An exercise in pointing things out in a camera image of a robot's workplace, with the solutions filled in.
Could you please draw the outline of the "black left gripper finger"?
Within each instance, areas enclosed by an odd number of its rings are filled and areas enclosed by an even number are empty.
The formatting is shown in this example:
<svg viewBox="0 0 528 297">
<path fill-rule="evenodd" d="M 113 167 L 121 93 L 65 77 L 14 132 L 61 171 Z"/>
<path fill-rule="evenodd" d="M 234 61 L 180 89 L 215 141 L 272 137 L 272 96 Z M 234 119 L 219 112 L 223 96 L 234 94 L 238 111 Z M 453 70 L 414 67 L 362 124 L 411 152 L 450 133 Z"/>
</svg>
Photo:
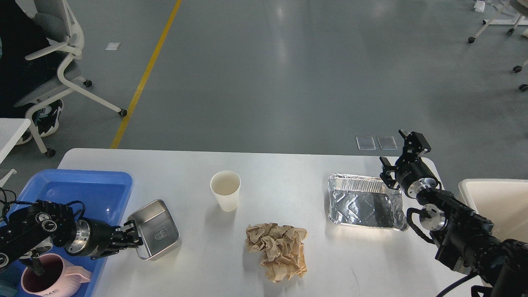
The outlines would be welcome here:
<svg viewBox="0 0 528 297">
<path fill-rule="evenodd" d="M 139 239 L 136 222 L 133 219 L 125 222 L 124 225 L 119 228 L 119 232 L 127 240 Z"/>
<path fill-rule="evenodd" d="M 137 238 L 113 238 L 111 240 L 111 251 L 119 252 L 120 250 L 126 250 L 127 248 L 138 248 L 143 245 L 143 239 Z"/>
</svg>

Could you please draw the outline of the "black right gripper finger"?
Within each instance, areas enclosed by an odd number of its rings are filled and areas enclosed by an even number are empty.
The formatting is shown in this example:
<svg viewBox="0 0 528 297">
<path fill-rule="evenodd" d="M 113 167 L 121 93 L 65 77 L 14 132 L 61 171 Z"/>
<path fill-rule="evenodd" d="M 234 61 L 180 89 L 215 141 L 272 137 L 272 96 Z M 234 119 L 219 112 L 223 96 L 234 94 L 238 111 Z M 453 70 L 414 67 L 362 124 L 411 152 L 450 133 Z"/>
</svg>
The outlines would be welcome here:
<svg viewBox="0 0 528 297">
<path fill-rule="evenodd" d="M 398 130 L 404 139 L 402 154 L 398 158 L 398 164 L 408 164 L 421 160 L 424 154 L 431 152 L 431 147 L 424 135 L 418 132 L 407 132 Z"/>
<path fill-rule="evenodd" d="M 379 160 L 382 164 L 382 172 L 379 175 L 381 180 L 384 182 L 384 184 L 387 186 L 387 188 L 392 190 L 399 190 L 400 186 L 398 184 L 398 181 L 392 177 L 392 173 L 396 173 L 398 170 L 398 167 L 395 165 L 392 165 L 388 158 L 384 156 L 380 156 Z"/>
</svg>

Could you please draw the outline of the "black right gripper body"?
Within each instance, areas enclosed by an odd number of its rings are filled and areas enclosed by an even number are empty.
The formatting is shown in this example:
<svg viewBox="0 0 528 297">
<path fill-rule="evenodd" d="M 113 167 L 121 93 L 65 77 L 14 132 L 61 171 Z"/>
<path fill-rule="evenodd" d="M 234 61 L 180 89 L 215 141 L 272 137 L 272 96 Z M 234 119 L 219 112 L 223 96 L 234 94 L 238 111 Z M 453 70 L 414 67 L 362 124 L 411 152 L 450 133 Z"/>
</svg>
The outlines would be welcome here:
<svg viewBox="0 0 528 297">
<path fill-rule="evenodd" d="M 413 199 L 417 197 L 420 191 L 434 189 L 438 186 L 437 177 L 421 160 L 399 165 L 396 171 L 396 180 L 404 194 Z"/>
</svg>

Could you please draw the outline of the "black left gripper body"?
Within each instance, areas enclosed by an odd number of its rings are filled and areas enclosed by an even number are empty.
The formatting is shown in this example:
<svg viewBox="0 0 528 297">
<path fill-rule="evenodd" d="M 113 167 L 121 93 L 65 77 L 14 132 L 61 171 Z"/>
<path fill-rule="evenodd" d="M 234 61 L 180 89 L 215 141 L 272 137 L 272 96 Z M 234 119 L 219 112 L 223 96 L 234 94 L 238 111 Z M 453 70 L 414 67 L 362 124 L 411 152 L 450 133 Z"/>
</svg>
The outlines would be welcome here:
<svg viewBox="0 0 528 297">
<path fill-rule="evenodd" d="M 101 220 L 79 219 L 75 222 L 74 237 L 64 249 L 68 255 L 92 259 L 114 255 L 124 249 L 119 228 Z"/>
</svg>

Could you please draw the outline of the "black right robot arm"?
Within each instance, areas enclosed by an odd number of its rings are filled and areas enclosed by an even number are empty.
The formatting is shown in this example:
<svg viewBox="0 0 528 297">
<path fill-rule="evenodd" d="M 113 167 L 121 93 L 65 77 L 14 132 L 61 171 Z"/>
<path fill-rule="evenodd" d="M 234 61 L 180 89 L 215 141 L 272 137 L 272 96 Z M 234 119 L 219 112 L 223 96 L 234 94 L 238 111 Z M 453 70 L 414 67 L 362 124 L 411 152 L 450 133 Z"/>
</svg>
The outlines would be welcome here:
<svg viewBox="0 0 528 297">
<path fill-rule="evenodd" d="M 384 184 L 415 199 L 420 209 L 407 209 L 407 223 L 423 240 L 437 246 L 435 258 L 464 277 L 443 289 L 445 296 L 457 286 L 479 276 L 484 285 L 470 289 L 473 297 L 526 297 L 527 244 L 515 239 L 500 241 L 492 235 L 493 222 L 443 190 L 441 182 L 422 161 L 431 147 L 418 132 L 398 133 L 404 140 L 395 164 L 381 157 Z"/>
</svg>

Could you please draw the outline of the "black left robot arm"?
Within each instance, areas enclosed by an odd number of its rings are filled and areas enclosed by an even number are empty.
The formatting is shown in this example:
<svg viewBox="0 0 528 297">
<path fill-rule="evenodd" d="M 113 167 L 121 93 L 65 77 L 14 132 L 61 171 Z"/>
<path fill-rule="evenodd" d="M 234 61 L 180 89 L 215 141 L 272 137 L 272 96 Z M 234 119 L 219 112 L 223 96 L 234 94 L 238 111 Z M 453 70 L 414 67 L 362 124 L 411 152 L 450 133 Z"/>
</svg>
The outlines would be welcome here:
<svg viewBox="0 0 528 297">
<path fill-rule="evenodd" d="M 37 275 L 43 275 L 43 256 L 52 248 L 63 248 L 72 257 L 92 260 L 143 246 L 138 225 L 131 219 L 111 225 L 102 216 L 90 218 L 87 206 L 102 210 L 101 203 L 73 200 L 9 200 L 9 190 L 1 190 L 1 270 L 15 261 Z"/>
</svg>

